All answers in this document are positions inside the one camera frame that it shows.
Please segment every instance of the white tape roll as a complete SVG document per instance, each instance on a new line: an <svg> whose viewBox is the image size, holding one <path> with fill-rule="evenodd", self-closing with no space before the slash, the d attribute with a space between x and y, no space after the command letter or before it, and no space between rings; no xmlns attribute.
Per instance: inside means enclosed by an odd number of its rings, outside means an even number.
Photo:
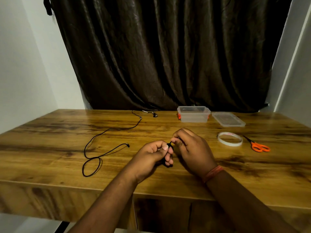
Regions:
<svg viewBox="0 0 311 233"><path fill-rule="evenodd" d="M240 142L239 142L239 143L230 143L230 142L224 141L223 139L220 138L221 135L233 136L233 137L239 139ZM235 134L235 133L232 133L232 132L220 132L220 133L218 133L218 135L217 135L217 139L218 139L221 143L223 143L223 144L225 144L225 145L229 145L229 146L240 146L240 145L242 145L242 143L243 143L242 137L240 137L239 135L237 135L237 134Z"/></svg>

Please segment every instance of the person's left hand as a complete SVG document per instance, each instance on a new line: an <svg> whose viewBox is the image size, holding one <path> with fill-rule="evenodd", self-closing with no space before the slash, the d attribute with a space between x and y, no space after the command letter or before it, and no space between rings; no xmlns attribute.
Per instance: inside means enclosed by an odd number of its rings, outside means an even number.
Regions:
<svg viewBox="0 0 311 233"><path fill-rule="evenodd" d="M155 165L165 157L167 166L173 164L173 149L165 141L145 144L126 165L128 173L133 174L137 183L145 180L154 171Z"/></svg>

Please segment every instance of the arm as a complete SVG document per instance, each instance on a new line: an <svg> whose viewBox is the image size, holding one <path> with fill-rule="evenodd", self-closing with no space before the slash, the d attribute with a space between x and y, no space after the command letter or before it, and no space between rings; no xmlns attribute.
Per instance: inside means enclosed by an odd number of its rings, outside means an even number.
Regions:
<svg viewBox="0 0 311 233"><path fill-rule="evenodd" d="M123 170L109 183L91 208L69 233L114 232L120 215L138 183L147 178L155 164L165 157L173 164L173 149L164 141L144 145Z"/></svg>
<svg viewBox="0 0 311 233"><path fill-rule="evenodd" d="M174 133L171 141L192 172L204 178L217 167L207 142L188 129ZM207 187L234 223L238 232L297 232L226 171L209 180Z"/></svg>

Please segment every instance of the orange scissors handle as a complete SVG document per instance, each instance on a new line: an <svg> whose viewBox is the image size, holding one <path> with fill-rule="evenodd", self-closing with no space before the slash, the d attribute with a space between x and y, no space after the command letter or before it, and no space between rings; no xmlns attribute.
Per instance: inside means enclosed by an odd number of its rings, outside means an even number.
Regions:
<svg viewBox="0 0 311 233"><path fill-rule="evenodd" d="M262 145L262 144L258 144L256 142L251 142L251 145L252 145L252 149L256 152L269 152L270 151L270 148L266 145Z"/></svg>

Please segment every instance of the red thread bracelet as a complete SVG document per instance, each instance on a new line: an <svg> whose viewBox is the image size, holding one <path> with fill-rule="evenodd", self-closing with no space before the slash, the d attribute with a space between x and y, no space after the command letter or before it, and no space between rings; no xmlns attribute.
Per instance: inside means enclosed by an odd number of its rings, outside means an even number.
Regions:
<svg viewBox="0 0 311 233"><path fill-rule="evenodd" d="M203 182L206 183L207 181L211 180L214 176L216 176L220 171L222 171L223 168L221 166L217 166L216 168L213 168L204 178Z"/></svg>

